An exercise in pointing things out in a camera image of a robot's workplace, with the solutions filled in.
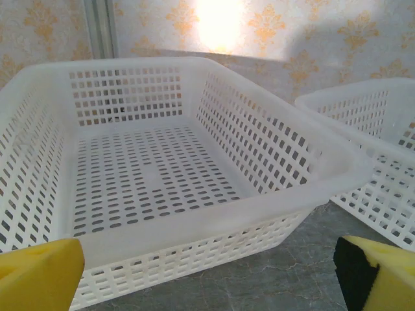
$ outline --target gray marble countertop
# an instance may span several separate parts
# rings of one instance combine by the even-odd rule
[[[337,238],[385,238],[329,203],[317,208],[280,245],[84,311],[345,311],[335,274]]]

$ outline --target white plastic basket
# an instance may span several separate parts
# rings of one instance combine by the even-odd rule
[[[295,105],[372,158],[372,181],[332,200],[398,246],[415,251],[415,80],[332,87],[301,96]]]
[[[79,238],[72,310],[273,248],[372,173],[352,144],[204,58],[37,65],[0,105],[0,249]]]

